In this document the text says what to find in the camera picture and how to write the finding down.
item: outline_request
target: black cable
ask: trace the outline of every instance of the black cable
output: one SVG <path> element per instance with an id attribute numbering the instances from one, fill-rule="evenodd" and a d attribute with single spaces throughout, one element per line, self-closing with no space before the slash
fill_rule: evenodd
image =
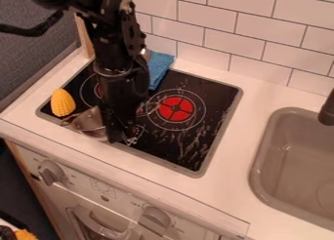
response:
<path id="1" fill-rule="evenodd" d="M 0 32 L 21 35 L 25 37 L 38 37 L 43 35 L 48 29 L 56 24 L 63 17 L 63 10 L 58 10 L 49 16 L 45 21 L 31 28 L 20 28 L 12 25 L 0 23 Z"/>

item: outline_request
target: tile backsplash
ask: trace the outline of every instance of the tile backsplash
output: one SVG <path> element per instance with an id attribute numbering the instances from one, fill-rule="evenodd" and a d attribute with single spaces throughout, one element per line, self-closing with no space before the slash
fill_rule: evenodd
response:
<path id="1" fill-rule="evenodd" d="M 327 96 L 334 0 L 134 0 L 154 51 Z"/>

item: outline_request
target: faucet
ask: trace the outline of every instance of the faucet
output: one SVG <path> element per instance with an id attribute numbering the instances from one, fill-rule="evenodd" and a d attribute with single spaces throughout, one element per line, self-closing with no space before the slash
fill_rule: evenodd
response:
<path id="1" fill-rule="evenodd" d="M 334 89 L 328 96 L 325 104 L 322 106 L 317 119 L 323 125 L 334 126 Z"/>

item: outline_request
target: black stovetop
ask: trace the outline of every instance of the black stovetop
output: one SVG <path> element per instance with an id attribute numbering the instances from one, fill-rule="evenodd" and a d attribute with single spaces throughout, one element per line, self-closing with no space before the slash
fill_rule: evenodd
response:
<path id="1" fill-rule="evenodd" d="M 64 88 L 76 102 L 74 113 L 99 102 L 100 89 L 92 65 Z M 138 138 L 129 147 L 197 172 L 237 94 L 235 87 L 168 70 L 139 111 Z M 49 101 L 41 112 L 55 117 Z"/>

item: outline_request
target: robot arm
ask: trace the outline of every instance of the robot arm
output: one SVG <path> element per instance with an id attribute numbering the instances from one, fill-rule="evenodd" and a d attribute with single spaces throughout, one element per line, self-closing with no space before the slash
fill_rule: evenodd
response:
<path id="1" fill-rule="evenodd" d="M 24 29 L 7 26 L 7 32 L 36 36 L 56 23 L 63 10 L 70 10 L 85 21 L 95 50 L 94 71 L 102 86 L 102 111 L 109 142 L 130 138 L 134 132 L 136 110 L 147 97 L 149 72 L 141 55 L 146 35 L 140 31 L 132 0 L 33 0 L 57 9 L 43 26 Z"/>

